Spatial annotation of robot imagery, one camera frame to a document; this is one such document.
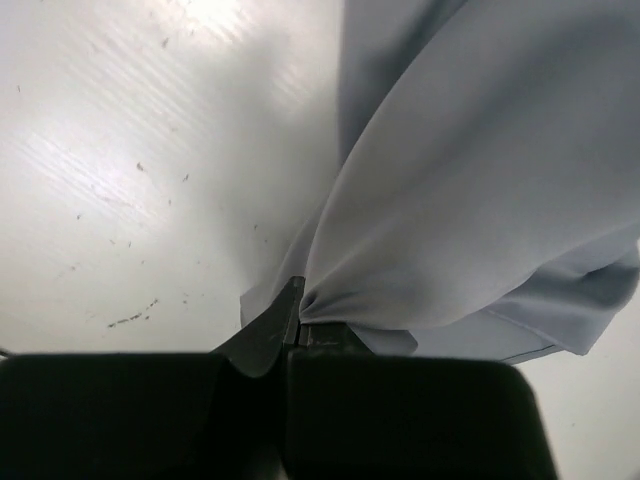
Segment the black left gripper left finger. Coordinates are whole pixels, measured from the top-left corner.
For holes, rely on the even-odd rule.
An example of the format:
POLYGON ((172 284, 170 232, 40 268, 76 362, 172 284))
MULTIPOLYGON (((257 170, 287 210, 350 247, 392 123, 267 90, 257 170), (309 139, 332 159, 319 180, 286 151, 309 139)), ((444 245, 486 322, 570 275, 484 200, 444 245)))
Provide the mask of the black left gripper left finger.
POLYGON ((206 353, 21 354, 1 364, 5 479, 227 479, 279 450, 304 282, 206 353))

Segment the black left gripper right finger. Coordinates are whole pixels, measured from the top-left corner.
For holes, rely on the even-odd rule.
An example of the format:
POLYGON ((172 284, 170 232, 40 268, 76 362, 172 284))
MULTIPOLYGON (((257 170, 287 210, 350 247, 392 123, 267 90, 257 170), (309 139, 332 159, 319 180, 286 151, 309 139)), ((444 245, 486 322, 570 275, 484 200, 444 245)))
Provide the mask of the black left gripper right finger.
POLYGON ((304 326, 286 361, 292 479, 551 479, 534 393, 489 361, 372 354, 343 324, 304 326))

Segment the grey pillowcase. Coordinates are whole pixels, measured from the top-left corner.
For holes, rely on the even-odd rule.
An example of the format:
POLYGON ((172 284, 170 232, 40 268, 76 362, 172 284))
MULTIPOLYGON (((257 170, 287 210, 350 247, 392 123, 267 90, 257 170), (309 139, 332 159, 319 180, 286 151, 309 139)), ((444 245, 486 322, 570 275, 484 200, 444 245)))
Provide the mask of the grey pillowcase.
POLYGON ((339 171, 278 272, 378 354, 584 355, 639 283, 635 1, 348 1, 339 171))

